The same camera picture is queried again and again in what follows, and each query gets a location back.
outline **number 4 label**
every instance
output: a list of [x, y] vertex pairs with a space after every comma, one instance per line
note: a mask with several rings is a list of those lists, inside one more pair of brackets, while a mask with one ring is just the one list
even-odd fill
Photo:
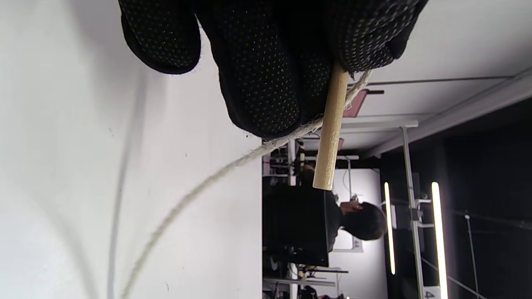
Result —
[[423, 287], [423, 298], [425, 299], [441, 299], [441, 292], [439, 286]]

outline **ceiling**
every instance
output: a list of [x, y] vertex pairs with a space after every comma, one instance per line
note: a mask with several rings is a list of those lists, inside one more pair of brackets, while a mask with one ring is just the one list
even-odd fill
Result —
[[[402, 144], [398, 123], [419, 121], [411, 140], [532, 95], [530, 0], [430, 0], [404, 55], [373, 71], [357, 118], [344, 118], [342, 150], [377, 155]], [[395, 128], [350, 129], [357, 122]], [[306, 140], [317, 150], [318, 140]]]

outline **glove finger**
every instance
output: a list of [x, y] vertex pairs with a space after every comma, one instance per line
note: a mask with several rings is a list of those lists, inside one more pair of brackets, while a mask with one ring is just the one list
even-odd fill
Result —
[[322, 2], [301, 10], [298, 1], [276, 0], [276, 19], [297, 69], [303, 123], [325, 110], [333, 58], [322, 31]]
[[327, 2], [324, 26], [329, 48], [341, 66], [353, 73], [384, 67], [406, 47], [418, 5], [426, 0], [332, 0]]
[[148, 67], [183, 74], [200, 60], [200, 29], [184, 1], [119, 0], [131, 51]]
[[272, 2], [203, 2], [194, 11], [211, 42], [232, 122], [266, 139], [296, 129], [301, 111], [295, 72]]

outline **black hair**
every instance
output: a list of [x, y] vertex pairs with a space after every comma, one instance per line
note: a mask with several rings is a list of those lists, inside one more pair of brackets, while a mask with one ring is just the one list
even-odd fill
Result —
[[343, 229], [360, 240], [380, 239], [387, 231], [386, 216], [375, 205], [367, 202], [361, 205], [361, 210], [343, 216]]

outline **gloved hand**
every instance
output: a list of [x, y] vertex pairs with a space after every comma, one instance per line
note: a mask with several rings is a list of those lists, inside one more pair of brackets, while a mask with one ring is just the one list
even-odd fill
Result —
[[196, 66], [198, 20], [232, 122], [265, 139], [323, 114], [334, 61], [355, 73], [399, 58], [426, 2], [119, 0], [128, 46], [162, 73]]

